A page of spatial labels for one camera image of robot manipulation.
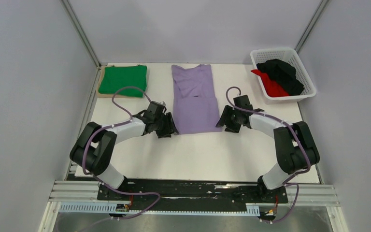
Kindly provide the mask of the purple t shirt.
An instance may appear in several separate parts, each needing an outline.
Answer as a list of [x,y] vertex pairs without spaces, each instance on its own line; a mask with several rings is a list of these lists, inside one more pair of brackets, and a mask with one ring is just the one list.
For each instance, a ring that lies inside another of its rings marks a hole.
[[221,132],[218,101],[214,91],[212,67],[171,66],[173,78],[173,120],[180,134]]

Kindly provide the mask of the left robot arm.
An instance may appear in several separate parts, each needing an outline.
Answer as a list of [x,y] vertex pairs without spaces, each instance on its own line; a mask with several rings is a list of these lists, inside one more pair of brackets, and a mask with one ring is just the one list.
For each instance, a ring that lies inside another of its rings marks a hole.
[[172,114],[156,101],[125,122],[108,126],[89,122],[72,147],[70,159],[103,182],[116,199],[122,200],[127,197],[129,188],[125,184],[126,177],[110,164],[114,147],[151,133],[158,138],[170,138],[178,133]]

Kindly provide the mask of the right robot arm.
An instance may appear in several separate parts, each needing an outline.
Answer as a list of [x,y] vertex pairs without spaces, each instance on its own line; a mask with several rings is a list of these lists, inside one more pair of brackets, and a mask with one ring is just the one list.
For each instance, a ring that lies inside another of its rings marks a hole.
[[235,97],[232,106],[226,105],[216,127],[226,132],[239,133],[247,127],[264,133],[274,140],[277,163],[258,178],[257,197],[268,202],[298,174],[310,170],[320,161],[315,141],[304,121],[288,123],[264,110],[254,109],[247,95]]

